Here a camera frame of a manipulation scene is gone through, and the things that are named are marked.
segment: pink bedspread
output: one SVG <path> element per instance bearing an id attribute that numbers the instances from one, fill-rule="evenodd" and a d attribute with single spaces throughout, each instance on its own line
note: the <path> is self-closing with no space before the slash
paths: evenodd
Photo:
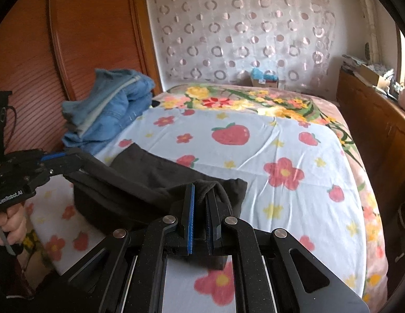
<path id="1" fill-rule="evenodd" d="M 257 112 L 282 118 L 292 118 L 300 123 L 319 123 L 329 127 L 338 137 L 347 156 L 363 209 L 367 245 L 367 269 L 362 299 L 371 312 L 377 312 L 387 300 L 388 261 L 381 216 L 363 162 L 354 144 L 346 122 L 335 105 L 314 96 L 281 91 L 278 89 L 239 87 L 225 85 L 179 85 L 158 95 L 162 107 L 185 109 L 235 110 Z M 347 227 L 354 233 L 354 227 Z M 342 279 L 353 287 L 356 276 Z"/>

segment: metal screw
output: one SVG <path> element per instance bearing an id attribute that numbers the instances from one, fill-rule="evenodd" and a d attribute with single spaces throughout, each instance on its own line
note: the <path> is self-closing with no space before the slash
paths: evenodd
<path id="1" fill-rule="evenodd" d="M 162 220 L 166 224 L 172 224 L 176 221 L 176 218 L 173 215 L 165 215 Z"/>
<path id="2" fill-rule="evenodd" d="M 283 228 L 278 228 L 277 230 L 275 230 L 274 234 L 278 238 L 286 238 L 288 235 L 287 231 L 285 231 L 285 229 Z"/>
<path id="3" fill-rule="evenodd" d="M 113 236 L 114 236 L 115 238 L 117 238 L 117 239 L 124 238 L 124 237 L 126 236 L 126 234 L 127 234 L 127 232 L 126 232 L 126 230 L 123 229 L 123 228 L 119 228 L 119 229 L 117 229 L 117 230 L 115 230 L 115 231 L 113 232 Z"/>
<path id="4" fill-rule="evenodd" d="M 224 221 L 227 223 L 227 225 L 236 225 L 237 218 L 235 218 L 234 216 L 228 216 L 224 219 Z"/>

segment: curtain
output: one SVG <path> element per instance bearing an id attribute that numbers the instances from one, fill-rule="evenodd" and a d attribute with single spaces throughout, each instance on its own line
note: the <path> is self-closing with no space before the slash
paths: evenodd
<path id="1" fill-rule="evenodd" d="M 376 31 L 376 9 L 374 0 L 359 0 L 362 12 L 365 17 L 365 22 L 368 28 L 367 42 L 369 43 L 369 62 L 379 63 L 379 47 Z"/>
<path id="2" fill-rule="evenodd" d="M 253 68 L 281 87 L 322 89 L 329 0 L 149 0 L 165 80 L 239 84 Z"/>

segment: black cloth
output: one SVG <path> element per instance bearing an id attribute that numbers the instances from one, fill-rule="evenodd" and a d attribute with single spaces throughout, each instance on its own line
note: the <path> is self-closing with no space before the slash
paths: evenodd
<path id="1" fill-rule="evenodd" d="M 158 157 L 132 144 L 110 167 L 94 157 L 79 153 L 88 163 L 84 170 L 66 175 L 74 183 L 78 211 L 104 234 L 117 228 L 146 227 L 166 214 L 180 217 L 185 187 L 195 185 L 194 227 L 205 227 L 206 193 L 227 204 L 239 217 L 247 183 L 241 179 L 222 180 Z"/>

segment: window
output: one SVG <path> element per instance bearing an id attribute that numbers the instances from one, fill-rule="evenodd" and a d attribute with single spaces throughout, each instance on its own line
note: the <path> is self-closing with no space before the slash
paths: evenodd
<path id="1" fill-rule="evenodd" d="M 397 82 L 404 83 L 405 80 L 405 38 L 402 32 L 397 28 L 398 33 L 398 72 Z"/>

